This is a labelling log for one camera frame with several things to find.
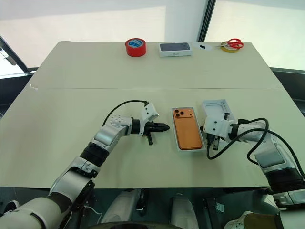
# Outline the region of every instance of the tape roll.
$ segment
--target tape roll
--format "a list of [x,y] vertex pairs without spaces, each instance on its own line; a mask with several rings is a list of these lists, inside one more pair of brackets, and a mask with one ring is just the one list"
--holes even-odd
[[132,57],[143,56],[146,53],[146,42],[141,38],[132,38],[125,42],[127,54]]
[[235,53],[235,52],[238,52],[238,48],[233,48],[231,46],[220,46],[220,48],[222,50],[224,50],[225,52],[229,52],[229,53]]

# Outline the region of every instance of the cable connector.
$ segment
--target cable connector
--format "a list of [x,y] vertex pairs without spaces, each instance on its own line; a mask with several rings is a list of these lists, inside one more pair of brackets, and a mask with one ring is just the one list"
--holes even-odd
[[250,123],[247,119],[238,119],[238,124],[248,124]]
[[215,139],[215,135],[212,135],[212,134],[206,135],[206,140],[208,142],[208,145],[211,145],[213,143],[214,139]]

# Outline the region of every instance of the orange smartphone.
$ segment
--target orange smartphone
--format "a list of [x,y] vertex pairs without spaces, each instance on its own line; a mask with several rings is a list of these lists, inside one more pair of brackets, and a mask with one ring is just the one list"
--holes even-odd
[[179,148],[182,150],[202,148],[194,110],[192,108],[176,108],[173,110],[173,119]]

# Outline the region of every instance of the red tape roll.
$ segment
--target red tape roll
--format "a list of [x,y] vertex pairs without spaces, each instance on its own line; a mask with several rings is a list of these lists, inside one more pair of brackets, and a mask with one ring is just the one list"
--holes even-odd
[[143,56],[146,53],[146,42],[141,38],[132,38],[125,42],[127,54],[132,57]]

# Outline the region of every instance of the yellow tape roll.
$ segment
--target yellow tape roll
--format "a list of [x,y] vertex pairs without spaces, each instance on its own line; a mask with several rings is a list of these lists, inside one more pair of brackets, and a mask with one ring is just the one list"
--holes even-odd
[[224,50],[225,52],[229,52],[229,53],[235,53],[238,52],[238,48],[233,48],[231,46],[221,46],[220,47],[222,50]]

